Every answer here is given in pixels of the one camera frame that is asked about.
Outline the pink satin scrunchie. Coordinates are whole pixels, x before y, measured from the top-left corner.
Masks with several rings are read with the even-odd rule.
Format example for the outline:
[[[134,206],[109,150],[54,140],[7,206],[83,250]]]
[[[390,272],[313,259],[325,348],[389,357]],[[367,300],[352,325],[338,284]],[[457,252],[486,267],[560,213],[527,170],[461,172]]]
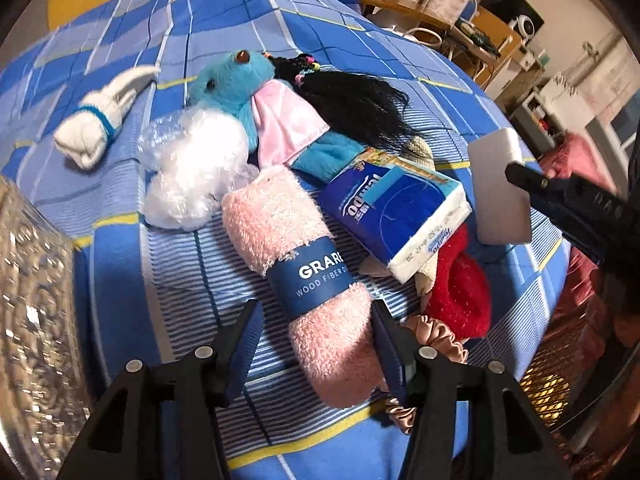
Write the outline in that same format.
[[[430,318],[426,314],[414,314],[405,320],[404,326],[413,332],[420,346],[434,348],[451,362],[465,364],[468,360],[469,351],[464,348],[465,339],[459,340],[454,332],[437,318]],[[406,408],[389,394],[385,400],[385,413],[403,434],[410,434],[416,419],[416,408]]]

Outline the red sock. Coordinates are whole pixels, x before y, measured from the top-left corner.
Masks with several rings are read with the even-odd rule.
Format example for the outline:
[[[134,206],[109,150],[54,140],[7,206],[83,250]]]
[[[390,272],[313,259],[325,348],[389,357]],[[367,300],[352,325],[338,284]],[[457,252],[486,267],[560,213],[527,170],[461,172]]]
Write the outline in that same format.
[[[463,223],[439,249],[435,284],[423,312],[445,323],[458,339],[485,337],[491,323],[491,293],[484,270],[467,252]]]

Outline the beige cloth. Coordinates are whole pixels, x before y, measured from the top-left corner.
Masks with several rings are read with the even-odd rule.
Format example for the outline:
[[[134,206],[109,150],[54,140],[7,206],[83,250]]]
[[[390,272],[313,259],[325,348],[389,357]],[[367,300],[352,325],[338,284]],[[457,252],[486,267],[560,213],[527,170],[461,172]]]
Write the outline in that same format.
[[[414,136],[412,139],[406,142],[404,147],[400,150],[400,156],[404,159],[410,160],[418,166],[427,168],[429,170],[435,169],[435,163],[433,153],[428,144],[420,138],[420,136]],[[414,284],[416,284],[416,294],[428,301],[431,299],[433,288],[436,282],[438,265],[438,252],[435,252],[431,258],[428,259],[419,271],[414,274]],[[387,278],[390,276],[390,270],[386,269],[378,260],[373,256],[368,255],[367,258],[360,263],[358,272],[361,275],[367,275],[371,278]]]

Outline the pink towel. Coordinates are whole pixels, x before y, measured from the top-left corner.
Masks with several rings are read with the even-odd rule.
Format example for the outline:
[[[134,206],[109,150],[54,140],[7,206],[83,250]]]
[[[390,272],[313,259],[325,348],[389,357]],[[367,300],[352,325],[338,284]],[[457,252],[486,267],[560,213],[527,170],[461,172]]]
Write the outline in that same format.
[[[365,284],[356,281],[314,199],[285,166],[260,170],[222,200],[222,223],[246,265],[270,284],[311,388],[349,408],[382,384]]]

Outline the blue tissue pack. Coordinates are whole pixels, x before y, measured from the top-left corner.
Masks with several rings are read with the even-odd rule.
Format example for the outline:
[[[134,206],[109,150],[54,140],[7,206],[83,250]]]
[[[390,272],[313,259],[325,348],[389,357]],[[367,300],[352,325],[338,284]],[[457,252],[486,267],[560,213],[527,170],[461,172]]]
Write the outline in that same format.
[[[401,284],[472,212],[461,182],[376,148],[329,182],[318,204]]]

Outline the black hair wig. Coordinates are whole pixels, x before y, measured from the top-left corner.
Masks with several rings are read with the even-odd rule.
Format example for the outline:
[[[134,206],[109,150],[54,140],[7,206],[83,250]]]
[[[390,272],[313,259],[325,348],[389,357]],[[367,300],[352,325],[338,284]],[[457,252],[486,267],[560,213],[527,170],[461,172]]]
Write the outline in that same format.
[[[324,70],[309,54],[295,58],[268,55],[274,76],[290,84],[330,128],[360,144],[399,150],[418,132],[405,121],[409,98],[386,80]]]

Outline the white plastic-wrapped bundle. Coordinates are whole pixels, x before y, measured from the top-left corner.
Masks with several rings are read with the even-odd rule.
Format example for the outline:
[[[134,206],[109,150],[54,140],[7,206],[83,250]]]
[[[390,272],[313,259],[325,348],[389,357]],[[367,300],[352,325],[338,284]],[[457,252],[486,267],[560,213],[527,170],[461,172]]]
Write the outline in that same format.
[[[248,137],[232,115],[194,106],[149,123],[138,141],[141,165],[152,174],[144,220],[164,230],[205,226],[224,196],[252,183]]]

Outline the white sock blue stripe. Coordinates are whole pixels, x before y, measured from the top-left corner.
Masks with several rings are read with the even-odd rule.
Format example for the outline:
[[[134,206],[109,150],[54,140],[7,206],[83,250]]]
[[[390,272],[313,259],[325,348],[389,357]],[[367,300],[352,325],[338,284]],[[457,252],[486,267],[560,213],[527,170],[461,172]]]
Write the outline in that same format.
[[[56,128],[54,147],[78,168],[93,169],[115,140],[138,95],[159,74],[158,66],[136,66],[101,89],[89,91]]]

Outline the blue plush toy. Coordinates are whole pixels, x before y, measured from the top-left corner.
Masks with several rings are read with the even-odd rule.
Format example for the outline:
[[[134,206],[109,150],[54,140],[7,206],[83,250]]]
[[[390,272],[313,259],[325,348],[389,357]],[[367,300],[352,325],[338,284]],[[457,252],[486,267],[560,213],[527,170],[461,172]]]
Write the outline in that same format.
[[[290,84],[274,76],[267,56],[239,50],[209,63],[192,82],[189,103],[235,117],[259,168],[284,165],[331,181],[366,146],[333,131]]]

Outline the pink blanket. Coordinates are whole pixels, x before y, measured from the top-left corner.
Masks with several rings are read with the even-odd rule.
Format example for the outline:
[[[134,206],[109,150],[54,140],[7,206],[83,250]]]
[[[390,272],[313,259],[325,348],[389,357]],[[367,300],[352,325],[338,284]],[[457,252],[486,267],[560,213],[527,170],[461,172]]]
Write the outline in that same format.
[[[553,151],[544,154],[539,161],[542,171],[548,177],[568,178],[572,174],[617,193],[617,188],[598,166],[596,154],[591,144],[578,133],[565,133],[563,142]],[[579,249],[570,248],[570,263],[561,296],[550,318],[546,338],[562,330],[574,318],[579,318],[586,308],[586,302],[593,294],[590,273],[596,265]]]

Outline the wooden desk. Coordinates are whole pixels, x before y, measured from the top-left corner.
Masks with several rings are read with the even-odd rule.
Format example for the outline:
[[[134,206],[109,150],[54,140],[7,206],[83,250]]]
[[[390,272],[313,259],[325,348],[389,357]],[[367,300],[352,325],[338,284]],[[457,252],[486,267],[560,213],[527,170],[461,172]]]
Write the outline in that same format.
[[[365,16],[371,16],[373,11],[378,9],[395,12],[402,18],[408,18],[411,23],[417,22],[416,29],[410,29],[402,36],[413,38],[416,32],[420,37],[431,35],[434,41],[430,44],[424,42],[424,46],[439,50],[450,61],[461,61],[462,55],[465,55],[469,62],[464,62],[462,66],[470,66],[469,74],[483,89],[521,50],[522,40],[510,28],[506,29],[506,36],[500,42],[499,54],[493,55],[474,44],[473,40],[456,25],[446,23],[431,11],[421,10],[410,0],[358,0],[358,4],[361,13]]]

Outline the ornate silver tissue box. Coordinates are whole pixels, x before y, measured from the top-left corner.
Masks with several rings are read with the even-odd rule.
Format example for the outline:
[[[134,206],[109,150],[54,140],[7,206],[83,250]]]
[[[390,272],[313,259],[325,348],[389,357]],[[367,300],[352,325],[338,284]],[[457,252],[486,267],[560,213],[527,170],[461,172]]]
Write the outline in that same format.
[[[1,445],[26,479],[58,475],[90,415],[74,243],[1,181]]]

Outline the blue plaid bed cover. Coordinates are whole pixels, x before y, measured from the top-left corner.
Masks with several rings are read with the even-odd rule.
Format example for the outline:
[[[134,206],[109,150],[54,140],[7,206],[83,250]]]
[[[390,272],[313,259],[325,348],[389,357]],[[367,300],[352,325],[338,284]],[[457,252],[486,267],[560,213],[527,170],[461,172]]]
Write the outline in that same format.
[[[508,130],[345,0],[111,0],[1,73],[3,478],[564,479],[518,386],[568,249]]]

